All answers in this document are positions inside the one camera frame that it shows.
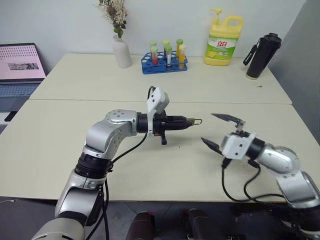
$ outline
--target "red liquid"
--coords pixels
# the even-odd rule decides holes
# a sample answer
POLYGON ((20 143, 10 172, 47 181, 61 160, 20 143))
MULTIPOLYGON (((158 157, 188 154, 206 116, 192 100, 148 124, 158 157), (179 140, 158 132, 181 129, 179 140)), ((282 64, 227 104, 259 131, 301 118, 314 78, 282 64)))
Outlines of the red liquid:
POLYGON ((152 64, 157 65, 158 64, 158 57, 154 56, 152 57, 152 64))

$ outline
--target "blue test tube rack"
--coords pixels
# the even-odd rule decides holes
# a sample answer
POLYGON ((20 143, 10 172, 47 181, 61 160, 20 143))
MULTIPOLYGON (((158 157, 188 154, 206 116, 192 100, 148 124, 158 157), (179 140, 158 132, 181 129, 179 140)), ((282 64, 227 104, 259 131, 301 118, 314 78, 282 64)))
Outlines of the blue test tube rack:
POLYGON ((164 52, 158 51, 158 64, 154 65, 151 59, 151 53, 146 53, 143 58, 141 58, 142 73, 143 74, 160 74, 160 73, 172 73, 172 72, 181 72, 187 71, 188 59, 184 57, 184 63, 179 63, 177 58, 177 52, 171 52, 171 64, 168 66, 167 61, 165 60, 164 52))

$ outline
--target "black thermos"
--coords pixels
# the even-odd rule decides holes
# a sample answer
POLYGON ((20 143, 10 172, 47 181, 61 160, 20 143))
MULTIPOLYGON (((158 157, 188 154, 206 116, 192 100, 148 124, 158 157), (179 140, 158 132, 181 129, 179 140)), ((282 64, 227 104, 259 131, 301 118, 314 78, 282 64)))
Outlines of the black thermos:
POLYGON ((270 32, 268 35, 261 37, 243 61, 243 64, 247 65, 254 55, 248 71, 246 71, 247 78, 257 79, 280 46, 281 38, 276 33, 270 32))

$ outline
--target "yellow bottle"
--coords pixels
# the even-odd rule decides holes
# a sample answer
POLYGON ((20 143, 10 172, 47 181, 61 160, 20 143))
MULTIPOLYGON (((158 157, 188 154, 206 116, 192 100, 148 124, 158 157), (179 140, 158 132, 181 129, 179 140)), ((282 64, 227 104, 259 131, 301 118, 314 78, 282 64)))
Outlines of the yellow bottle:
POLYGON ((222 13, 222 9, 212 8, 211 10, 216 11, 217 17, 212 21, 204 63, 226 66, 234 54, 244 20, 241 16, 228 16, 223 23, 220 23, 219 14, 222 13), (236 21, 237 25, 230 25, 231 21, 236 21))
POLYGON ((185 54, 186 54, 187 46, 184 44, 181 44, 179 46, 179 68, 183 69, 185 67, 185 54))

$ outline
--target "vase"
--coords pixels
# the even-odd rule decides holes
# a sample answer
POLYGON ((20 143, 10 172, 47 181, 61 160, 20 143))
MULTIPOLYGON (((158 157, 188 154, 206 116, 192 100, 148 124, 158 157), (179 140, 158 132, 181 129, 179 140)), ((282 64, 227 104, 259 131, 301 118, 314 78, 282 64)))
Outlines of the vase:
POLYGON ((113 36, 113 54, 119 68, 125 69, 132 65, 128 44, 119 38, 117 35, 113 36))

